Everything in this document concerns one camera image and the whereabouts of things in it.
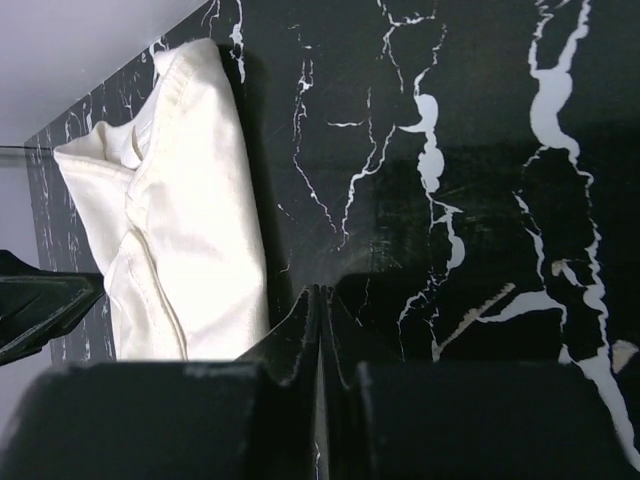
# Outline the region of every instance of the white fabric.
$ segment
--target white fabric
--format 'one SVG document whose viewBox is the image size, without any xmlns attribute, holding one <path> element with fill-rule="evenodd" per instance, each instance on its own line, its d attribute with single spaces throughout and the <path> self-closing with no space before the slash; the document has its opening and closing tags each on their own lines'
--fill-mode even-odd
<svg viewBox="0 0 640 480">
<path fill-rule="evenodd" d="M 218 49 L 154 59 L 131 122 L 54 150 L 111 300 L 123 360 L 231 360 L 266 333 L 265 261 L 245 145 Z"/>
</svg>

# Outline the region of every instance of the black marble surface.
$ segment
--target black marble surface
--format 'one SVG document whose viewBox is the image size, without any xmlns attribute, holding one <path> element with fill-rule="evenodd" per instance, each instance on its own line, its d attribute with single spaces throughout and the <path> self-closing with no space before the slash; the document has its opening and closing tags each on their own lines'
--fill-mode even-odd
<svg viewBox="0 0 640 480">
<path fill-rule="evenodd" d="M 622 0 L 209 2 L 27 142 L 41 265 L 95 269 L 42 149 L 130 120 L 153 53 L 209 36 L 247 140 L 273 323 L 304 285 L 334 285 L 406 359 L 573 360 L 638 426 L 637 359 L 609 364 L 640 342 L 639 15 Z M 108 305 L 53 357 L 112 358 Z"/>
</svg>

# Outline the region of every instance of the folded shirt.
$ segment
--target folded shirt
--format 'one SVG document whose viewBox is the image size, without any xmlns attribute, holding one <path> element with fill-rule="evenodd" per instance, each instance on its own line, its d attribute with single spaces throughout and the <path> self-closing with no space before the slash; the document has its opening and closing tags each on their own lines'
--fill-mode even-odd
<svg viewBox="0 0 640 480">
<path fill-rule="evenodd" d="M 54 149 L 118 359 L 231 360 L 268 329 L 265 259 L 231 87 L 209 39 L 154 58 L 140 113 Z"/>
</svg>

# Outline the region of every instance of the folded white garment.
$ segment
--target folded white garment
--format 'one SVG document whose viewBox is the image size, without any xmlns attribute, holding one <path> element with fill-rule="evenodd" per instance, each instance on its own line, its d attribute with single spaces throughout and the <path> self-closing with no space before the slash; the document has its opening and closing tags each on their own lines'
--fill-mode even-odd
<svg viewBox="0 0 640 480">
<path fill-rule="evenodd" d="M 231 360 L 268 328 L 240 122 L 211 40 L 154 62 L 136 118 L 54 157 L 105 276 L 117 358 Z"/>
</svg>

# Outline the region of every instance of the black object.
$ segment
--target black object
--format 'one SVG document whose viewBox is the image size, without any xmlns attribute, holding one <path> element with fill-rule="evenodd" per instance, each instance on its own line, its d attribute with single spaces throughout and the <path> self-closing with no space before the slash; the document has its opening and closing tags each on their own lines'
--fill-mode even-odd
<svg viewBox="0 0 640 480">
<path fill-rule="evenodd" d="M 0 250 L 0 365 L 69 333 L 103 294 L 100 274 L 44 272 Z"/>
<path fill-rule="evenodd" d="M 332 480 L 637 476 L 577 368 L 404 363 L 333 290 L 308 287 L 236 362 L 41 377 L 15 416 L 0 478 L 312 478 L 319 351 Z"/>
</svg>

